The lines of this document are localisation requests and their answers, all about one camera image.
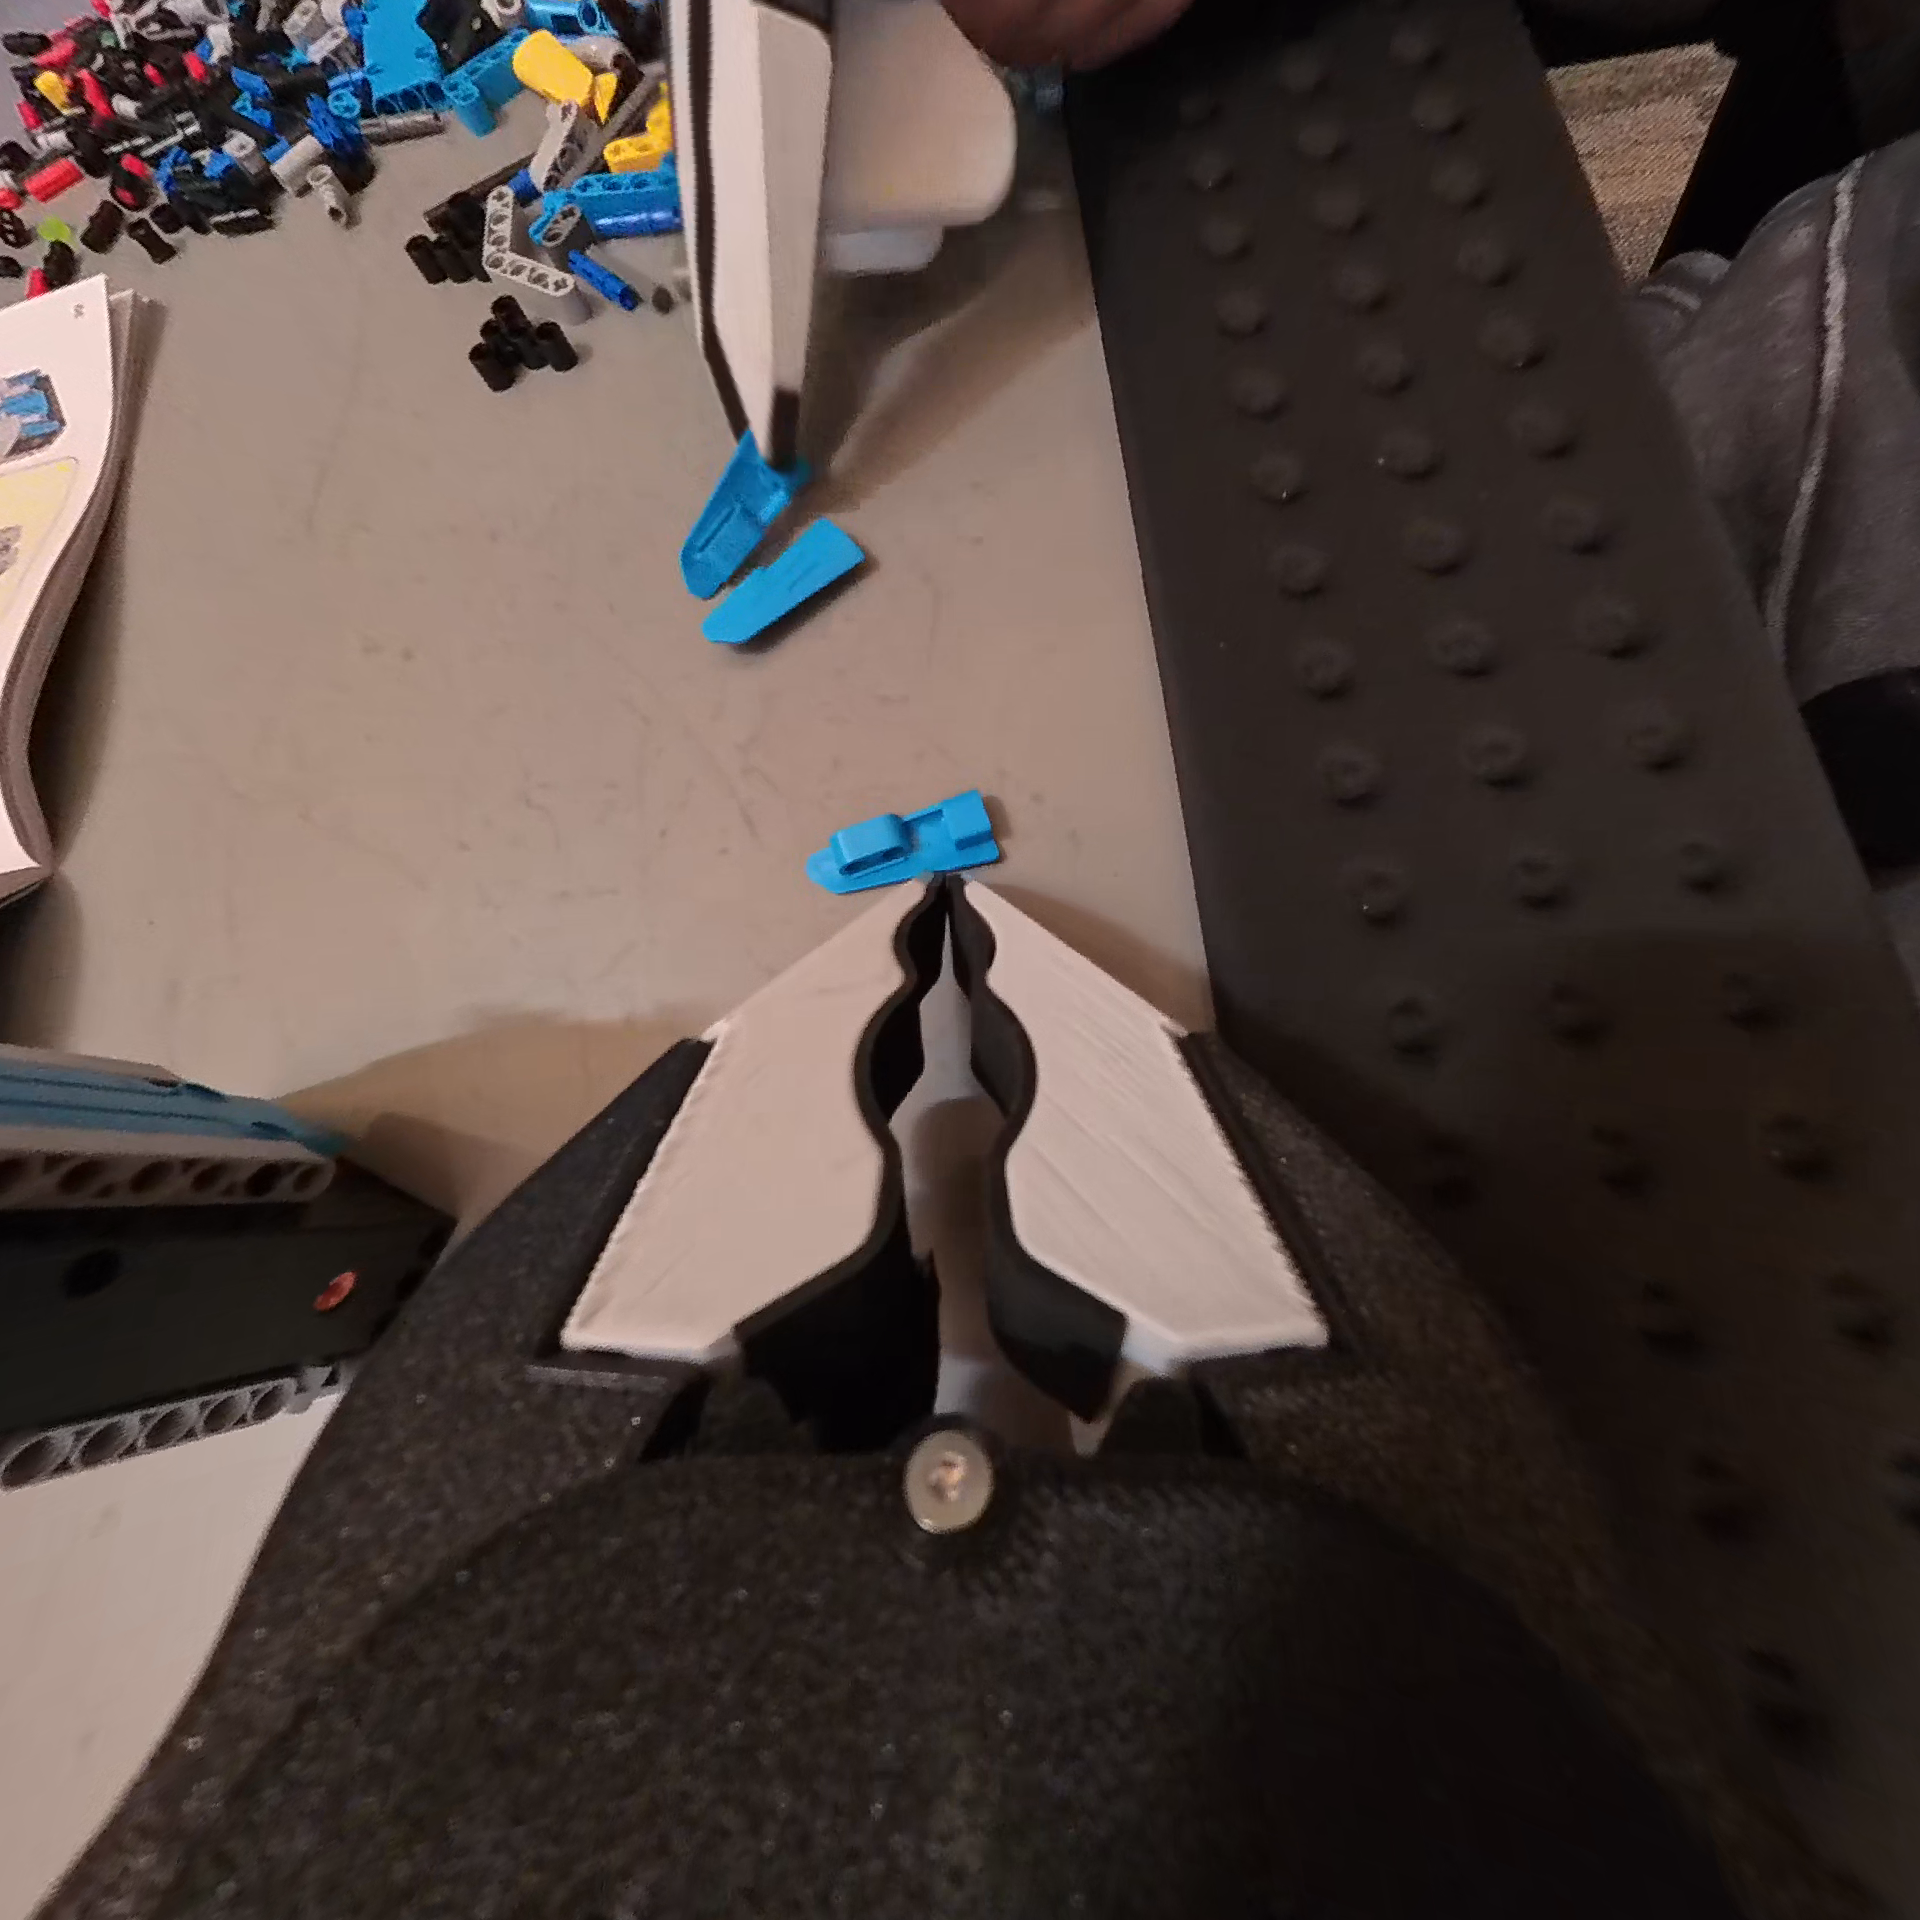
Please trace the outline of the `person's grey clothing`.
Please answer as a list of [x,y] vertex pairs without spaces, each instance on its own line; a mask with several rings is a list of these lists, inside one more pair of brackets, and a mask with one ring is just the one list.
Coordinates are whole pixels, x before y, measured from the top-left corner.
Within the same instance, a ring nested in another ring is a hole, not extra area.
[[1920,132],[1775,197],[1631,314],[1876,881],[1920,860]]

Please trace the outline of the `pile of building pieces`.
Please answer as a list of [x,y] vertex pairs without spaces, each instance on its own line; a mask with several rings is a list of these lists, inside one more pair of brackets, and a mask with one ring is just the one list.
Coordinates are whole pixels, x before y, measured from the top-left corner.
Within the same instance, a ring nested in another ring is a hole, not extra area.
[[528,96],[540,143],[459,184],[407,234],[425,286],[491,286],[471,371],[511,389],[575,371],[582,306],[678,314],[685,280],[623,280],[610,242],[685,234],[678,103],[661,5],[623,0],[463,0],[368,5],[368,150],[425,132],[500,132]]

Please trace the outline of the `partly built toy brick model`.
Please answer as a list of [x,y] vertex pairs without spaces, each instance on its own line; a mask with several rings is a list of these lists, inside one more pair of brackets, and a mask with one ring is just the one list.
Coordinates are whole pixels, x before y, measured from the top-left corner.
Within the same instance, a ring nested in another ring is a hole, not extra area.
[[288,1099],[0,1048],[0,1488],[348,1384],[447,1240]]

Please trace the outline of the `open instruction booklet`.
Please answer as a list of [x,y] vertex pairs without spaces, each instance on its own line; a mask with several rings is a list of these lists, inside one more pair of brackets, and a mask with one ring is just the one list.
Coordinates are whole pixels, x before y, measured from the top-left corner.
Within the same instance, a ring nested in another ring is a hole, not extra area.
[[148,306],[108,280],[0,319],[0,903],[59,873],[27,732],[119,487],[140,348]]

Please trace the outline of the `black dotted rubber mat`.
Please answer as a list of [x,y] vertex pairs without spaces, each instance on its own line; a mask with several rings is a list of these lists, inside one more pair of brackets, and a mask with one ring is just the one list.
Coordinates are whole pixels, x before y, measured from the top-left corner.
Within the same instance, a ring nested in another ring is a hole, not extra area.
[[1913,1911],[1913,994],[1517,5],[1068,86],[1224,1040],[1498,1303],[1631,1585]]

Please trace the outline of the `person's right hand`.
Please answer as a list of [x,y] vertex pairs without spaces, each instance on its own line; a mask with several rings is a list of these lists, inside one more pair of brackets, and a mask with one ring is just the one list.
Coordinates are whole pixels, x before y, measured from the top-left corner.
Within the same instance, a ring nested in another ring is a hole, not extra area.
[[1145,39],[1159,39],[1188,0],[944,0],[944,18],[989,60],[989,61],[1063,61],[1063,68],[1101,68]]

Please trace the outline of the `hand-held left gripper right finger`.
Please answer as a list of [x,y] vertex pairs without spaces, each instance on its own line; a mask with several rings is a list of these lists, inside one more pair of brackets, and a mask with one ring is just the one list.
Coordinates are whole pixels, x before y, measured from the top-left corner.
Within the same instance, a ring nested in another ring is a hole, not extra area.
[[984,1289],[1019,1377],[1092,1429],[1131,1377],[1326,1361],[1287,1193],[1198,1029],[984,881],[951,892],[951,984],[997,1099]]

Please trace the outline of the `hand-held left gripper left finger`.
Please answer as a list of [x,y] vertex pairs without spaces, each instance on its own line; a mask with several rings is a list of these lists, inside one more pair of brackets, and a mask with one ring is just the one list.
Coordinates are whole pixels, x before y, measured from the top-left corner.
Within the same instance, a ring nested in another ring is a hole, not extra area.
[[859,1048],[919,1001],[914,934],[931,914],[938,892],[897,881],[702,1029],[565,1352],[748,1361],[753,1326],[881,1229],[890,1114]]

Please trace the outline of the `small blue panel piece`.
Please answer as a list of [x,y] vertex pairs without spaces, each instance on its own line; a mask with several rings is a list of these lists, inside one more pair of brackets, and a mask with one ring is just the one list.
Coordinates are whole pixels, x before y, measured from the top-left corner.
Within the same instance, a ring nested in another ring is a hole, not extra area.
[[997,867],[997,814],[984,786],[963,786],[924,810],[881,810],[859,821],[836,821],[813,860],[807,881],[834,898],[890,892],[890,881],[924,881],[924,873],[977,873]]
[[753,547],[794,505],[807,486],[813,465],[772,468],[763,444],[739,436],[702,515],[685,534],[685,590],[719,600],[753,560]]
[[712,646],[753,646],[772,640],[787,621],[807,621],[821,600],[852,585],[865,566],[865,547],[836,517],[813,517],[772,560],[748,566],[712,614]]

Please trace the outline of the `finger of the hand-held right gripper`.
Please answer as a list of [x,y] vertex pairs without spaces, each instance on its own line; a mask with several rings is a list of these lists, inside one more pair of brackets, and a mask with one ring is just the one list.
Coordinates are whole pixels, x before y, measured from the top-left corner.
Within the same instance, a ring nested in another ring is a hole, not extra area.
[[712,389],[772,448],[772,246],[763,129],[763,5],[668,0],[668,124],[685,180],[693,314]]
[[702,364],[770,465],[807,444],[834,5],[702,5]]

